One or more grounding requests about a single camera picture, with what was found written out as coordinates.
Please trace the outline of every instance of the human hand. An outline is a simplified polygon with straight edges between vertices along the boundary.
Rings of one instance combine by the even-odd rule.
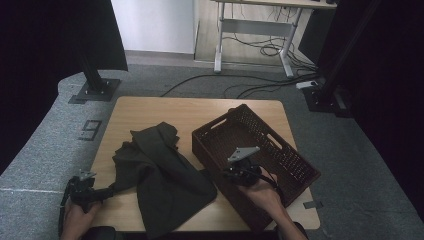
[[[261,167],[262,175],[265,177],[274,179],[277,181],[277,175],[268,173],[264,168]],[[268,213],[272,213],[275,209],[279,209],[283,207],[281,204],[281,199],[275,189],[271,186],[271,184],[265,182],[262,179],[251,186],[244,187],[238,186],[239,190],[246,194],[256,206],[264,209]]]
[[[63,220],[63,232],[61,240],[80,239],[90,228],[94,216],[99,211],[102,204],[95,202],[90,210],[84,213],[82,208],[70,200],[65,205],[65,216]]]

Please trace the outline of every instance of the black stand base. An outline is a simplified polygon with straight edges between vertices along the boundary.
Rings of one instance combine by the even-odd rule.
[[[121,80],[119,79],[102,79],[101,90],[94,91],[90,89],[88,82],[86,82],[84,86],[82,86],[78,95],[72,96],[68,103],[84,104],[87,101],[109,102],[120,83]]]
[[[303,88],[306,103],[311,112],[327,112],[334,113],[337,117],[351,118],[349,108],[350,103],[347,101],[348,93],[341,89],[334,91],[333,97],[329,101],[320,100],[321,90],[317,88]]]

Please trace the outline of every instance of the brown plastic crate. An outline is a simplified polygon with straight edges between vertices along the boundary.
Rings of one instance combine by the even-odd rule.
[[[222,175],[227,159],[236,147],[260,147],[250,158],[278,176],[284,193],[284,206],[289,206],[315,181],[320,172],[310,165],[280,135],[268,126],[246,104],[196,129],[192,133],[192,151],[210,172],[218,189],[254,232],[261,232],[272,219],[243,195],[237,186]]]

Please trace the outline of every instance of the crumpled cloth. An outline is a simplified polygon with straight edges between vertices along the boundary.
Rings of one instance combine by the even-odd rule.
[[[217,190],[176,147],[177,129],[165,122],[131,131],[113,157],[115,192],[137,186],[137,198],[149,239],[178,228],[216,198]]]

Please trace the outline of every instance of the black curtain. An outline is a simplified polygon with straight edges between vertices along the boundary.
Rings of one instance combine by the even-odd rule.
[[[321,53],[319,65],[324,75],[331,74],[338,54],[357,29],[350,18],[357,21],[367,17],[365,9],[371,2],[341,1]],[[422,1],[407,4],[380,1],[346,61],[333,75],[337,84],[350,91],[355,120],[421,219],[424,219],[423,13]]]
[[[94,68],[128,68],[110,0],[1,1],[0,36],[3,172],[49,111],[58,82],[82,71],[75,39]]]

